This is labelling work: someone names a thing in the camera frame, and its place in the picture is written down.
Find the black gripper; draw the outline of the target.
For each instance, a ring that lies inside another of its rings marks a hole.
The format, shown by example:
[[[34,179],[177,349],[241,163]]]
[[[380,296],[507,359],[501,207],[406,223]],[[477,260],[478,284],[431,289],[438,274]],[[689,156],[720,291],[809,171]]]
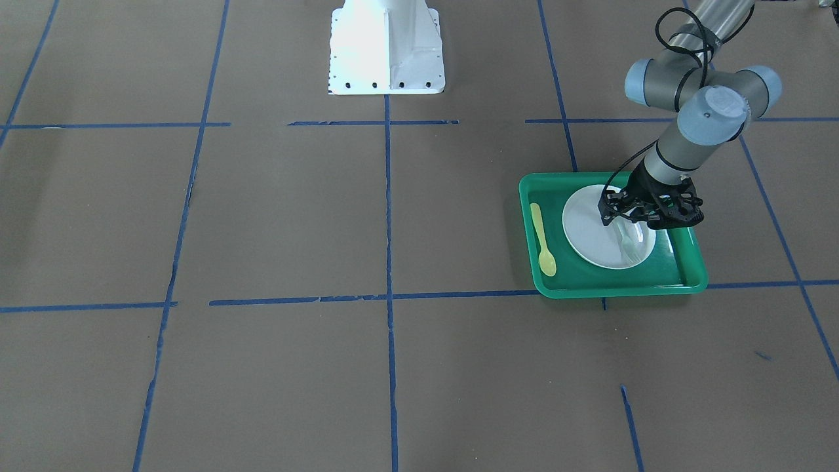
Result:
[[[704,219],[703,200],[696,195],[692,179],[663,184],[650,176],[644,165],[631,174],[620,190],[603,189],[597,208],[606,227],[615,219],[645,223],[652,230],[694,227]]]

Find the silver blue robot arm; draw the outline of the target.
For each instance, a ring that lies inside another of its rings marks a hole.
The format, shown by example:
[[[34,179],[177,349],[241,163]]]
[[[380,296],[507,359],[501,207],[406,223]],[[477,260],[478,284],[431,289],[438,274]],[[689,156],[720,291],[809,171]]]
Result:
[[[714,71],[715,56],[752,18],[753,1],[702,1],[684,13],[688,20],[665,37],[662,51],[635,62],[627,72],[626,97],[649,108],[673,111],[663,134],[638,153],[638,165],[620,190],[605,187],[597,208],[604,226],[617,219],[653,230],[693,227],[704,219],[693,174],[722,146],[737,140],[779,101],[784,87],[776,71],[752,66]]]

